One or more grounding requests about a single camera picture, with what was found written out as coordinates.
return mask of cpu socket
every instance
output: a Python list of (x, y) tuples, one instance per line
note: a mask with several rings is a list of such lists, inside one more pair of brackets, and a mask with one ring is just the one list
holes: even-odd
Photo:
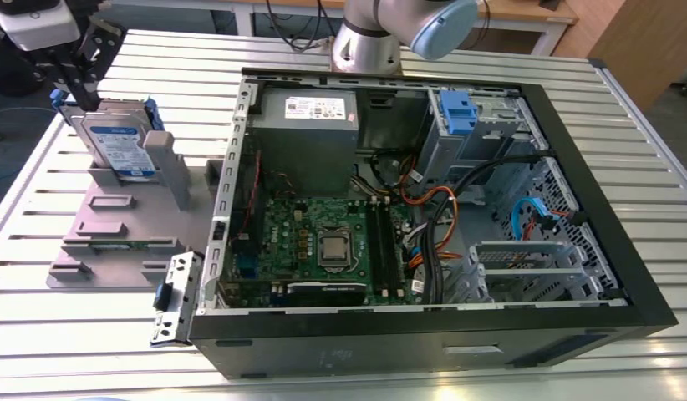
[(330, 273), (343, 272), (351, 267), (351, 232), (346, 227), (338, 227), (319, 231), (318, 237), (319, 266)]

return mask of green circuit board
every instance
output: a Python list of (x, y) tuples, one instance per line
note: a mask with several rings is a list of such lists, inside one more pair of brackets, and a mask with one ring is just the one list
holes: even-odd
[[(385, 296), (375, 291), (369, 244), (366, 215), (367, 203), (362, 200), (338, 199), (273, 199), (266, 206), (262, 253), (254, 257), (237, 256), (235, 270), (243, 272), (238, 280), (239, 307), (270, 306), (270, 293), (289, 282), (357, 282), (367, 285), (366, 303), (370, 305), (409, 304), (415, 294), (405, 283), (403, 296)], [(386, 206), (397, 244), (401, 242), (401, 226), (410, 220), (406, 205)], [(326, 236), (347, 237), (347, 254), (351, 264), (346, 267), (322, 266)], [(405, 280), (405, 262), (398, 249), (397, 260), (401, 280)]]

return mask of ram slot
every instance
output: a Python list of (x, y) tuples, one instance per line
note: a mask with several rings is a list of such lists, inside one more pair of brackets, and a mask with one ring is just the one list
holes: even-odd
[(385, 263), (385, 282), (390, 297), (398, 297), (398, 290), (403, 288), (401, 285), (401, 270), (398, 266), (394, 233), (391, 211), (389, 206), (382, 206), (378, 208), (378, 236), (381, 239), (382, 260)]
[(374, 292), (381, 294), (386, 289), (386, 275), (383, 272), (383, 253), (381, 239), (378, 237), (378, 207), (374, 204), (366, 206), (366, 235), (369, 238), (369, 259), (371, 264), (371, 282)]

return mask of expansion slot bracket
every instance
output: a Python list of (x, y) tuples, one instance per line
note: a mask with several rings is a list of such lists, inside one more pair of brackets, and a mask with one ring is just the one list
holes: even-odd
[(167, 268), (166, 281), (155, 292), (154, 336), (151, 347), (187, 347), (190, 322), (195, 310), (195, 295), (202, 273), (202, 255), (186, 252), (175, 255)]

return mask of floor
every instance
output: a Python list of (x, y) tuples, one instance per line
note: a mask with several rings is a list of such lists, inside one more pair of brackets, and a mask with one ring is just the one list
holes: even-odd
[[(0, 95), (0, 202), (56, 113), (51, 91), (46, 84), (24, 98)], [(24, 107), (43, 109), (20, 109)]]
[(666, 90), (646, 118), (687, 169), (687, 98), (681, 88)]

